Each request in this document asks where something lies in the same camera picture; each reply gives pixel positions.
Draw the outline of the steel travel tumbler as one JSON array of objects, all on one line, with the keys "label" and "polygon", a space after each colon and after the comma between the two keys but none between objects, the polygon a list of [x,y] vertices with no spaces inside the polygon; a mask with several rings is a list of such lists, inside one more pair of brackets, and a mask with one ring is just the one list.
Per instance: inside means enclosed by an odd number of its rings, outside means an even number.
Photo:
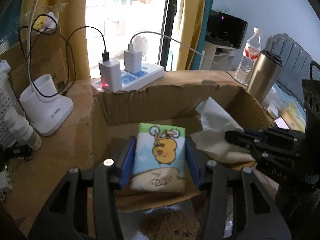
[{"label": "steel travel tumbler", "polygon": [[280,57],[268,50],[262,50],[247,76],[246,92],[261,103],[280,77],[282,70],[283,63]]}]

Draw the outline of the yellow tissue pack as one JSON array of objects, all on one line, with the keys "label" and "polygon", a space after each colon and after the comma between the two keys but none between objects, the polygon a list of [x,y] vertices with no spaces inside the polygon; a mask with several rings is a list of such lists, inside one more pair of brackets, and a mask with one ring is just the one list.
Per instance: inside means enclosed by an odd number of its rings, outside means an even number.
[{"label": "yellow tissue pack", "polygon": [[287,104],[280,116],[289,126],[289,129],[305,133],[305,120],[293,101]]}]

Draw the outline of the white pill bottle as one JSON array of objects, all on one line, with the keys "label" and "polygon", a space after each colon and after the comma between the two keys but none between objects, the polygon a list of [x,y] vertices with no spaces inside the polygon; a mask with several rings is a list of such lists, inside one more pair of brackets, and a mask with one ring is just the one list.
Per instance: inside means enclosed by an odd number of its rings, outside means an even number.
[{"label": "white pill bottle", "polygon": [[8,126],[10,131],[13,131],[15,129],[15,124],[19,116],[21,115],[17,113],[14,107],[11,107],[7,110],[4,116],[4,122]]},{"label": "white pill bottle", "polygon": [[17,120],[14,124],[14,132],[34,151],[38,151],[42,146],[41,137],[33,126],[29,124],[29,121],[21,115],[17,116]]}]

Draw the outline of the black computer monitor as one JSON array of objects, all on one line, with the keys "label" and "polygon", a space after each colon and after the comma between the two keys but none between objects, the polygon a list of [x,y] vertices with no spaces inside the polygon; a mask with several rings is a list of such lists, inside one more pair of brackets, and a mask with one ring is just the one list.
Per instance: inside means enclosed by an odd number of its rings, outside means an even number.
[{"label": "black computer monitor", "polygon": [[215,45],[240,49],[247,27],[245,20],[210,10],[205,40]]}]

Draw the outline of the cartoon duck tissue pack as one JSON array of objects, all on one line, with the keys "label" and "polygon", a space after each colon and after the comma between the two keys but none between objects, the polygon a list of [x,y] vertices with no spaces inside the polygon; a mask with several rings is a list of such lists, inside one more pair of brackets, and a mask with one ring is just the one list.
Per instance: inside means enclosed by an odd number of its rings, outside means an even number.
[{"label": "cartoon duck tissue pack", "polygon": [[135,191],[185,191],[185,128],[139,124],[130,187]]}]

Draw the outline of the white computer desk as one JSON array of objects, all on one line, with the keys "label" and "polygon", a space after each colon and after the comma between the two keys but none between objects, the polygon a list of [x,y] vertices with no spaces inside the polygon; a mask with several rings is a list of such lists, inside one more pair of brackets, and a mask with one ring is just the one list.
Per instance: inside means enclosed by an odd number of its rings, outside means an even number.
[{"label": "white computer desk", "polygon": [[201,59],[200,70],[221,70],[220,67],[227,71],[232,70],[233,58],[238,49],[233,47],[216,45],[205,41],[203,47],[204,56],[209,58]]}]

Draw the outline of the white desk lamp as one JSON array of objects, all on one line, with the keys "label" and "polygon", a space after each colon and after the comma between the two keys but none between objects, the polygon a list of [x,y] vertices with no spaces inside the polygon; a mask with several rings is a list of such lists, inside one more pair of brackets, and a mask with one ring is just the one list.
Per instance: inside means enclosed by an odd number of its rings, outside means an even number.
[{"label": "white desk lamp", "polygon": [[44,74],[35,81],[31,78],[31,32],[37,3],[34,0],[29,14],[27,28],[27,70],[30,85],[19,97],[31,125],[43,136],[47,137],[56,132],[73,110],[72,99],[60,95],[49,74]]}]

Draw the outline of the yellow duck plush in bag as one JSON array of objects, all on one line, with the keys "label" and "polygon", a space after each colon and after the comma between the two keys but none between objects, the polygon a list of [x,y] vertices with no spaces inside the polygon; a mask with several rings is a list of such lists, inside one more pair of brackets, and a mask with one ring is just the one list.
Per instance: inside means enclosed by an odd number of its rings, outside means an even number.
[{"label": "yellow duck plush in bag", "polygon": [[50,11],[44,15],[39,15],[33,24],[33,28],[40,32],[55,29],[58,21],[58,18]]}]

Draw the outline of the grey padded headboard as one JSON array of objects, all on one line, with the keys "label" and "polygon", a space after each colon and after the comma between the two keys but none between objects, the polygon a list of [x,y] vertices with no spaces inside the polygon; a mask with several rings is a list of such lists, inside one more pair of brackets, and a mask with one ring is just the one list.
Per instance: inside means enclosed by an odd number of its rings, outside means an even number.
[{"label": "grey padded headboard", "polygon": [[280,57],[283,70],[277,85],[304,105],[302,80],[310,78],[310,63],[313,58],[286,33],[267,39],[265,49]]}]

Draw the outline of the white paper towel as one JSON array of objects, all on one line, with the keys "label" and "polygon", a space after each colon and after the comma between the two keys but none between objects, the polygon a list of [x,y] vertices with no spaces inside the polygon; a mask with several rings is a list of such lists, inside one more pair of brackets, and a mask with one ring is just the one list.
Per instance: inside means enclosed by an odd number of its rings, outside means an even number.
[{"label": "white paper towel", "polygon": [[225,140],[226,132],[243,132],[244,129],[215,100],[209,97],[196,107],[196,111],[200,114],[202,130],[190,137],[198,150],[224,164],[255,161],[248,149]]}]

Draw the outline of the smartphone with lit screen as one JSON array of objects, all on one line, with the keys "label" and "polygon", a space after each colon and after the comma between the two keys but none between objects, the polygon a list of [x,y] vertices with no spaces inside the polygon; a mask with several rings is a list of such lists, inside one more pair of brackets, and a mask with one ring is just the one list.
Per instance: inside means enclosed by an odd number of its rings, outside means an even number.
[{"label": "smartphone with lit screen", "polygon": [[274,120],[275,125],[280,129],[290,129],[284,119],[280,116]]}]

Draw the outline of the white power strip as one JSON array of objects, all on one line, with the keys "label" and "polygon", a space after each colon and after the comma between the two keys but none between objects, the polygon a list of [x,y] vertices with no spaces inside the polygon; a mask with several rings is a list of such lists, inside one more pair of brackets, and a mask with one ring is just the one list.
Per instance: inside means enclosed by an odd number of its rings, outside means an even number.
[{"label": "white power strip", "polygon": [[139,90],[150,83],[160,79],[164,75],[164,68],[157,64],[143,63],[141,70],[134,74],[126,71],[120,71],[121,83],[116,84],[115,89],[111,88],[110,81],[101,81],[97,79],[91,83],[93,95],[96,96],[102,92],[129,92],[133,90]]}]

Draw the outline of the white plastic basket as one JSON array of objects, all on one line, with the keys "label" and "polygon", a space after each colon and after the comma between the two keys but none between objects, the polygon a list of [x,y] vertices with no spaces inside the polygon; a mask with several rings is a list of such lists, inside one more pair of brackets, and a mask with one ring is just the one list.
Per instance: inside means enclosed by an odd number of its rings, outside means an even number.
[{"label": "white plastic basket", "polygon": [[17,140],[9,131],[7,124],[4,122],[4,116],[9,109],[14,107],[16,112],[20,115],[24,115],[23,109],[20,106],[19,101],[13,91],[13,88],[9,81],[9,72],[11,68],[7,61],[1,60],[1,119],[0,119],[0,129],[1,129],[1,146],[4,148],[11,147]]}]

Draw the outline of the clear water bottle red label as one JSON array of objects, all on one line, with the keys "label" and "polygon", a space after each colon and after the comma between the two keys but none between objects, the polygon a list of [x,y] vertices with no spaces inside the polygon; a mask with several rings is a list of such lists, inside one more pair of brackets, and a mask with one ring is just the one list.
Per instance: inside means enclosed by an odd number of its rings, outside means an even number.
[{"label": "clear water bottle red label", "polygon": [[259,28],[255,27],[253,35],[247,40],[242,52],[242,58],[236,70],[235,79],[243,85],[247,85],[247,77],[260,54],[262,33]]}]

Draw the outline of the brown cardboard box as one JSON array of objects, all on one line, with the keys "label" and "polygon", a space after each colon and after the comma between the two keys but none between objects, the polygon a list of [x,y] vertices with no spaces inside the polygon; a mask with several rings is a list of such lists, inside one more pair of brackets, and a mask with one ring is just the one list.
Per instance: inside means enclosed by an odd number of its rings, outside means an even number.
[{"label": "brown cardboard box", "polygon": [[176,125],[187,135],[201,131],[195,108],[212,98],[242,127],[271,126],[260,104],[238,86],[213,82],[193,85],[158,85],[139,92],[97,94],[91,111],[91,145],[94,163],[115,158],[127,138],[137,135],[138,124]]}]

